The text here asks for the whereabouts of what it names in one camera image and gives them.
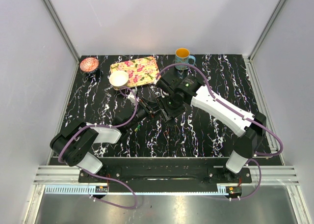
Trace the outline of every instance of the mug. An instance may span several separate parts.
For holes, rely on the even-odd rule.
[[[189,63],[189,59],[193,60],[192,65],[195,64],[195,57],[190,56],[190,51],[186,48],[179,48],[176,50],[176,57],[175,57],[175,63]],[[176,69],[178,70],[185,70],[188,69],[187,66],[184,65],[177,65]]]

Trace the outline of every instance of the gray wall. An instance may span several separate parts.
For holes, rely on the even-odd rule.
[[[288,0],[253,60],[284,158],[314,218],[314,2]]]
[[[75,62],[41,0],[0,0],[0,219],[20,223]]]
[[[52,2],[81,55],[248,55],[278,0]]]

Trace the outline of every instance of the floral tray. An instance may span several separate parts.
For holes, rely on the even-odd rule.
[[[135,87],[153,83],[159,69],[153,56],[138,58],[121,63],[114,63],[110,66],[111,73],[123,70],[128,73],[128,87]]]

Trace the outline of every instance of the wall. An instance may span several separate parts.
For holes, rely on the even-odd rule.
[[[286,163],[294,165],[314,218],[314,3],[288,0],[254,58]]]
[[[0,0],[0,217],[20,223],[75,62],[41,0]]]
[[[278,0],[52,0],[81,55],[250,54]]]

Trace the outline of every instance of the white bowl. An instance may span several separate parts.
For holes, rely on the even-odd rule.
[[[109,82],[115,89],[127,85],[129,81],[129,75],[125,71],[115,71],[109,77]]]

